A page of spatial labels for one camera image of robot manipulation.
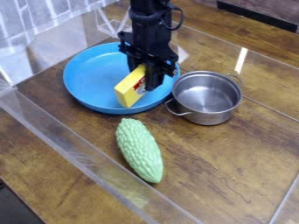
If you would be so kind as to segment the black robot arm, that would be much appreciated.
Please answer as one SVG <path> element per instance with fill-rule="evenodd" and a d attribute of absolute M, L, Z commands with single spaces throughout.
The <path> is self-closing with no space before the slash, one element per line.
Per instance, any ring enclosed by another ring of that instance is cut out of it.
<path fill-rule="evenodd" d="M 165 76 L 178 74 L 178 54 L 170 47 L 173 32 L 185 20 L 183 10 L 171 0 L 130 0 L 133 31 L 121 31 L 119 51 L 127 56 L 130 71 L 145 65 L 145 89 L 154 91 Z"/>

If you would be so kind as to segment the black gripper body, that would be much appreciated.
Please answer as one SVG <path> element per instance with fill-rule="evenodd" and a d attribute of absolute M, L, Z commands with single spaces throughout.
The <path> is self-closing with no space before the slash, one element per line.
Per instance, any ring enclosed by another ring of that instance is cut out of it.
<path fill-rule="evenodd" d="M 153 62 L 163 67 L 165 74 L 171 77 L 178 74 L 177 61 L 179 56 L 166 43 L 155 43 L 149 50 L 145 50 L 134 44 L 133 32 L 121 31 L 118 37 L 121 39 L 119 51 L 126 56 L 141 54 L 145 63 Z"/>

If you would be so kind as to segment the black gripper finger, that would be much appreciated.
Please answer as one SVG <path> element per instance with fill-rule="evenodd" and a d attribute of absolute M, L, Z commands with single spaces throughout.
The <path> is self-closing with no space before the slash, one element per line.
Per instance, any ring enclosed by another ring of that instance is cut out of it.
<path fill-rule="evenodd" d="M 154 91 L 165 82 L 165 68 L 153 62 L 146 64 L 146 90 Z"/>
<path fill-rule="evenodd" d="M 130 71 L 134 71 L 141 64 L 145 63 L 143 57 L 141 54 L 127 56 L 127 64 Z"/>

